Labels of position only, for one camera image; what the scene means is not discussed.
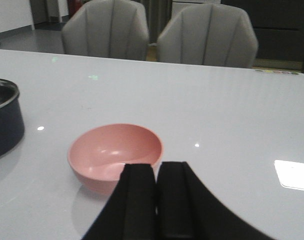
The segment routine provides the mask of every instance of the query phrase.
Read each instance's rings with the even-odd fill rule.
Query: chair
[[[159,62],[250,68],[258,42],[247,13],[204,3],[184,8],[157,41]]]
[[[66,54],[144,61],[149,33],[144,6],[131,0],[92,0],[62,29]]]

